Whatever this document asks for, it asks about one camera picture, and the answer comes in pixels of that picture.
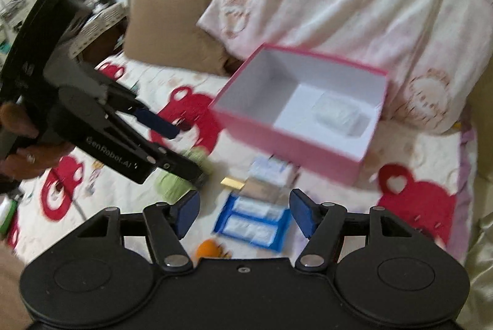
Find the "person's left hand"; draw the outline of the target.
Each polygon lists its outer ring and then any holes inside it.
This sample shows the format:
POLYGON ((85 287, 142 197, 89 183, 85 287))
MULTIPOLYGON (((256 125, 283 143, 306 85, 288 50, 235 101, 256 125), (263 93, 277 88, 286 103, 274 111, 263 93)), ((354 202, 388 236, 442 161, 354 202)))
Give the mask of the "person's left hand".
MULTIPOLYGON (((1 126, 18 136, 36 138, 39 134, 22 106, 12 102, 1 106, 1 126)), ((1 161, 1 174, 11 181, 40 177, 46 170, 57 166, 73 149, 74 146, 68 142, 59 145, 38 144, 18 149, 1 161)))

